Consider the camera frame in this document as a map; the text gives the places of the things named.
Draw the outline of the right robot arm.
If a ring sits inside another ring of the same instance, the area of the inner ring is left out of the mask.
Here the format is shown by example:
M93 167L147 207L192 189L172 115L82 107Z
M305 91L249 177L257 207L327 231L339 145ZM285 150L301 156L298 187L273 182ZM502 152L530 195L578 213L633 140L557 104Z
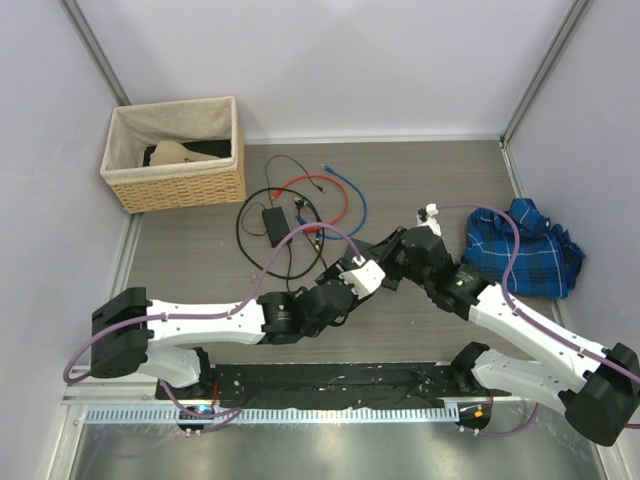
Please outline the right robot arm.
M630 427L639 408L639 357L630 347L607 348L559 326L504 292L490 276L453 260L428 227L399 227L367 252L391 281L413 282L441 310L529 355L520 361L484 344L468 344L451 371L460 393L484 388L532 400L605 447Z

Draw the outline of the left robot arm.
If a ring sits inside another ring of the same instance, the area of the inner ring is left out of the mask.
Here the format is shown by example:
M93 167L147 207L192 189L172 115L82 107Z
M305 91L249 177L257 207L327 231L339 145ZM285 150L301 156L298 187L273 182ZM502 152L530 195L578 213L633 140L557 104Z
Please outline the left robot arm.
M380 286L372 260L337 262L311 289L270 292L238 304L172 304L131 287L92 315L90 374L111 379L141 373L205 397L213 385L206 343L284 345L337 325Z

